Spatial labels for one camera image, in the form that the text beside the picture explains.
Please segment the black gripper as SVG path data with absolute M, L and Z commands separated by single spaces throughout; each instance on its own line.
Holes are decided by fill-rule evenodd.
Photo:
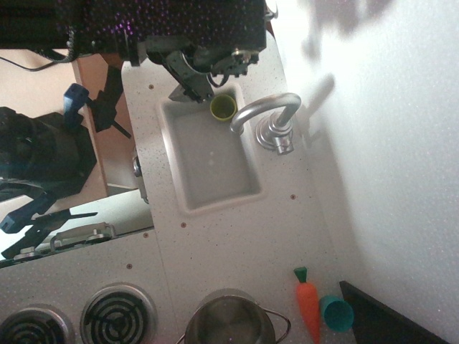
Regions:
M 140 45 L 151 62 L 164 67 L 179 83 L 169 95 L 176 102 L 210 100 L 212 86 L 221 86 L 214 77 L 221 75 L 225 81 L 245 76 L 259 60 L 258 35 L 218 35 L 214 41 L 200 43 L 184 35 L 148 35 Z

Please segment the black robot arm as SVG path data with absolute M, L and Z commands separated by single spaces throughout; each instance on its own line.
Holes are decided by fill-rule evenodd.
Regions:
M 1 47 L 54 59 L 116 54 L 163 66 L 195 102 L 213 79 L 246 75 L 267 46 L 264 1 L 3 1 Z

